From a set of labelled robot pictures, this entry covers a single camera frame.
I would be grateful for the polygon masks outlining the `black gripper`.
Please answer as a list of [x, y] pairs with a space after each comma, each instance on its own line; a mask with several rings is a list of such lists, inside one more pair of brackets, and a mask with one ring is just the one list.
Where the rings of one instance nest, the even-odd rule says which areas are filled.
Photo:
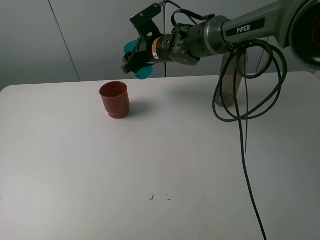
[[137, 45], [122, 58], [121, 69], [125, 74], [137, 73], [143, 68], [156, 64], [152, 53], [153, 42], [163, 36], [153, 18], [159, 15], [162, 7], [154, 3], [130, 18], [130, 22], [139, 34]]

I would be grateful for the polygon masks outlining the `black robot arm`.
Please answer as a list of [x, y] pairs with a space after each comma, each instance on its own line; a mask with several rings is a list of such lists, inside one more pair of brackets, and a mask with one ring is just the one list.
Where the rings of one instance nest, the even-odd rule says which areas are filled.
[[152, 4], [130, 19], [139, 38], [133, 50], [122, 59], [124, 73], [137, 73], [166, 62], [195, 66], [202, 58], [247, 48], [264, 37], [274, 37], [281, 48], [290, 47], [294, 56], [308, 67], [320, 68], [320, 3], [317, 0], [279, 0], [232, 20], [178, 9], [178, 13], [199, 23], [181, 24], [172, 18], [172, 33], [162, 34], [153, 19], [165, 4], [165, 1]]

